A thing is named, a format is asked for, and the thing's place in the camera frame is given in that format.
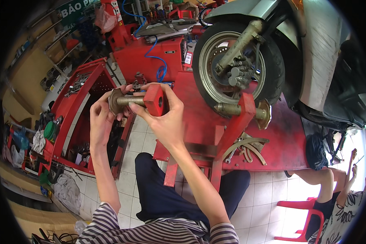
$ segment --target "striped shirt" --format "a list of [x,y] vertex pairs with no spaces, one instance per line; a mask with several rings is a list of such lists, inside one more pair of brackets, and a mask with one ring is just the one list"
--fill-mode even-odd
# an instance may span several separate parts
[[[110,204],[103,202],[94,212],[92,222],[77,238],[78,244],[112,243],[190,243],[208,244],[202,237],[207,227],[198,221],[183,218],[160,218],[146,224],[121,229],[117,213]],[[219,223],[210,229],[210,243],[239,243],[230,223]]]

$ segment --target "patterned shirt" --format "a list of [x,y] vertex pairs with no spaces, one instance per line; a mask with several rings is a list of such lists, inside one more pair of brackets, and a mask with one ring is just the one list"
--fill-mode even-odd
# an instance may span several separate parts
[[[359,206],[362,203],[363,191],[348,194],[344,207],[335,203],[332,215],[324,221],[323,230],[318,243],[335,244],[338,243],[343,234],[350,226],[351,220],[355,217]],[[309,238],[308,243],[316,241],[318,230]]]
[[239,243],[232,224],[219,223],[213,226],[210,229],[210,242],[202,239],[207,231],[202,222],[183,218],[160,218],[132,229],[121,229],[117,213],[110,204],[103,202],[76,243]]

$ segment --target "long bolt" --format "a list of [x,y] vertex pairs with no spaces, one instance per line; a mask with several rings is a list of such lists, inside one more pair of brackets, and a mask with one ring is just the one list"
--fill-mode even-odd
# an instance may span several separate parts
[[129,105],[129,102],[145,107],[143,96],[122,96],[117,98],[117,105],[127,106]]
[[[218,103],[214,106],[214,109],[220,114],[237,115],[241,113],[241,106],[238,104],[231,103]],[[258,120],[263,120],[267,117],[267,112],[264,109],[256,108],[255,118]]]

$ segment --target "spanner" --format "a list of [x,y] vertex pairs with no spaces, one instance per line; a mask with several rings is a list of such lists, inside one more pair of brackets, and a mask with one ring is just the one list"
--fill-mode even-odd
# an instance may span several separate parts
[[232,152],[231,152],[231,154],[229,155],[229,158],[225,159],[225,163],[230,163],[230,162],[231,162],[232,156],[233,156],[234,152],[236,151],[236,149],[237,149],[237,148],[233,149],[233,151],[232,151]]

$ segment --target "green sign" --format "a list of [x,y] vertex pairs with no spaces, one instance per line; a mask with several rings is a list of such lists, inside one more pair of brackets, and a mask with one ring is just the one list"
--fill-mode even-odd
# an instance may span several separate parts
[[72,0],[58,7],[59,17],[62,17],[62,25],[64,28],[71,30],[70,33],[77,30],[76,20],[82,16],[89,16],[94,13],[93,5],[96,3],[100,7],[100,0]]

